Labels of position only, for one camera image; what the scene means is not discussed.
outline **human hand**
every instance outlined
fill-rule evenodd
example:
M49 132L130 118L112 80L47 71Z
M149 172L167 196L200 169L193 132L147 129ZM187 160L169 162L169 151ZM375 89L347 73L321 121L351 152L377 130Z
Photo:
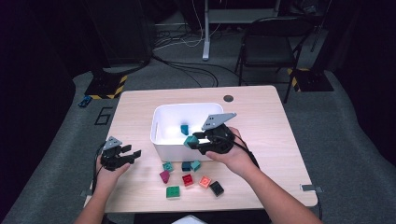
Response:
M235 134L235 143L243 147L247 147L245 143L242 142L240 132L233 127L229 127L229 129L233 134ZM219 154L214 151L207 151L206 156L213 161L224 163L232 172L242 177L245 176L246 171L248 171L250 168L257 168L246 151L236 145L234 145L228 153Z
M98 156L98 159L96 160L97 182L94 193L98 192L100 194L108 196L116 187L117 181L119 180L120 176L129 169L131 164L127 162L115 171L109 171L105 169L105 167L103 167L100 163L101 158L102 155Z

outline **toy block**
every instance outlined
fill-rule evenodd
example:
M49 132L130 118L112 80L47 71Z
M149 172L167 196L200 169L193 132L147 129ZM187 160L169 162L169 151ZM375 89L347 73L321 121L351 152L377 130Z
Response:
M201 185L203 188L209 187L210 181L212 181L209 177L203 176L201 180L199 181L199 185Z
M166 163L163 164L163 169L172 172L173 171L172 163L170 161L167 161Z
M183 161L181 163L181 170L183 172L189 172L191 170L191 162L190 161Z
M186 186L186 187L194 183L192 181L191 175L183 175L182 178L183 178L184 186Z
M168 170L164 170L163 172L160 173L160 177L163 180L163 183L166 184L168 183L170 174Z
M191 148L191 146L196 146L199 144L199 140L195 135L188 136L184 141L184 146Z
M215 193L216 197L224 193L224 189L218 181L215 181L213 184L209 185L209 187L212 189L213 193Z
M182 125L180 125L180 131L181 131L184 135L189 135L189 125L187 125L187 124L182 124Z
M193 161L191 163L191 169L195 172L201 167L201 163L199 161Z
M180 187L172 186L166 188L166 198L175 198L175 197L180 197Z

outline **white plastic container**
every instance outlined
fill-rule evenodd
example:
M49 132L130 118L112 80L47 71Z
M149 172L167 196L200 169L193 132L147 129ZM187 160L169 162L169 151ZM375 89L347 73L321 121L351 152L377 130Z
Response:
M161 160L210 161L198 149L184 146L188 136L181 132L180 127L188 125L189 135L202 132L201 128L209 115L222 113L222 106L214 103L158 106L154 111L150 139Z

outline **human arm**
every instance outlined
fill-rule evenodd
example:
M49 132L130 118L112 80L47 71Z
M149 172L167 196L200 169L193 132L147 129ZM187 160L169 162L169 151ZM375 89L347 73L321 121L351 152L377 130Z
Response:
M230 127L235 142L245 146L240 133ZM283 190L269 176L263 173L240 147L234 146L226 154L207 151L206 156L223 162L232 172L244 178L252 187L273 223L321 223L302 203Z
M101 157L99 156L96 161L97 183L95 191L79 214L75 224L102 223L108 197L110 197L111 192L116 187L119 177L131 166L130 163L126 163L112 172L102 167L100 159Z

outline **white desk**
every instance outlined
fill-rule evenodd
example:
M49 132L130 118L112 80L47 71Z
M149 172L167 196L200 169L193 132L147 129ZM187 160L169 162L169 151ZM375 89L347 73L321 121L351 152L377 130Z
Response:
M209 23L252 23L264 18L274 17L279 10L280 0L276 0L274 8L264 9L210 9L208 0L205 0L205 43L202 59L209 60L210 36Z
M225 95L231 95L233 101L225 102ZM274 87L126 91L120 97L108 136L132 145L128 153L142 149L142 155L120 177L107 202L107 213L262 208L248 183L216 161L202 161L197 172L190 172L194 184L188 187L181 178L187 174L181 171L181 162L173 162L175 171L169 182L163 183L159 175L163 161L149 139L152 117L159 105L183 103L218 103L225 113L235 112L237 116L226 125L240 131L261 169L304 205L317 204L315 192L300 190L300 184L309 185L311 180ZM203 175L219 181L225 192L216 197L210 189L199 186ZM167 199L166 187L174 185L180 186L180 197Z

